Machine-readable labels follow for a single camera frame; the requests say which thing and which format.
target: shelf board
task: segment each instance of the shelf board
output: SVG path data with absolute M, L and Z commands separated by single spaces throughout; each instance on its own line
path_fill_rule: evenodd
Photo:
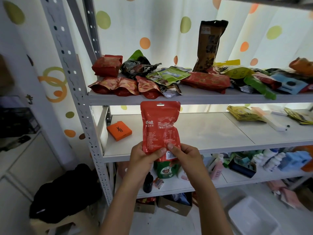
M 140 105 L 142 101 L 179 101 L 182 105 L 193 104 L 255 104 L 255 103 L 306 103 L 311 102 L 313 94 L 310 92 L 292 95 L 277 94 L 276 100 L 269 100 L 262 94 L 248 94 L 236 89 L 228 88 L 225 94 L 215 91 L 192 88 L 179 85 L 182 95 L 173 98 L 160 96 L 154 100 L 145 98 L 143 95 L 121 97 L 116 95 L 103 95 L 90 91 L 87 98 L 91 106 L 119 106 Z
M 229 112 L 181 113 L 175 127 L 181 143 L 197 147 L 201 154 L 313 144 L 313 125 L 299 125 L 286 116 L 273 117 L 290 125 L 288 131 L 276 131 L 265 122 L 239 122 Z M 108 135 L 104 162 L 128 161 L 131 148 L 142 141 L 141 115 L 113 115 L 111 123 L 117 121 L 123 121 L 132 135 L 118 142 Z
M 151 169 L 150 172 L 153 175 L 153 178 L 155 179 L 157 177 L 155 171 Z M 214 180 L 213 184 L 215 188 L 221 188 L 308 175 L 313 174 L 304 172 L 302 170 L 282 172 L 279 169 L 276 169 L 273 172 L 267 172 L 263 168 L 258 167 L 256 174 L 252 178 L 248 178 L 230 169 L 224 168 L 222 171 L 222 175 L 218 178 L 218 180 Z M 117 174 L 115 182 L 115 192 L 117 191 L 121 183 L 122 178 Z M 190 191 L 194 191 L 194 188 L 191 186 L 190 182 L 179 179 L 177 176 L 174 176 L 169 179 L 164 179 L 164 185 L 161 187 L 161 189 L 157 189 L 155 186 L 153 186 L 152 191 L 150 193 L 145 193 L 143 189 L 140 188 L 137 195 L 137 199 L 184 193 Z

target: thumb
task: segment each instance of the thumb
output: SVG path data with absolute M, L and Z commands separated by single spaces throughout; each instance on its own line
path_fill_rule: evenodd
M 161 148 L 159 150 L 156 150 L 155 152 L 151 153 L 147 157 L 151 162 L 154 162 L 155 160 L 159 159 L 166 153 L 166 148 Z
M 174 144 L 169 143 L 167 148 L 181 161 L 184 160 L 186 154 L 180 150 L 180 148 L 176 147 Z

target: white cabinet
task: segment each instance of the white cabinet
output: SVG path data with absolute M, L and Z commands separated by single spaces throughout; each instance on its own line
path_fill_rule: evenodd
M 9 172 L 32 196 L 41 185 L 64 174 L 42 133 L 34 138 Z
M 29 223 L 31 201 L 6 178 L 0 180 L 0 234 L 32 235 Z

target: white label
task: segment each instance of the white label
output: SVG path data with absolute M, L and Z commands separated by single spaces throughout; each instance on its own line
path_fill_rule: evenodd
M 203 27 L 201 30 L 201 34 L 211 34 L 211 28 L 210 27 Z
M 174 154 L 172 154 L 170 151 L 166 152 L 166 159 L 167 160 L 174 159 L 174 158 L 176 158 Z
M 176 209 L 176 208 L 174 208 L 173 206 L 170 206 L 170 205 L 166 205 L 165 207 L 170 209 L 170 210 L 172 210 L 172 211 L 174 211 L 175 213 L 177 213 L 179 211 L 178 209 Z

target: brown snack bag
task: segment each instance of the brown snack bag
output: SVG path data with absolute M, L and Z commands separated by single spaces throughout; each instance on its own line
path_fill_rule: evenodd
M 219 38 L 224 33 L 228 21 L 201 21 L 198 40 L 198 62 L 193 72 L 205 72 L 213 65 Z

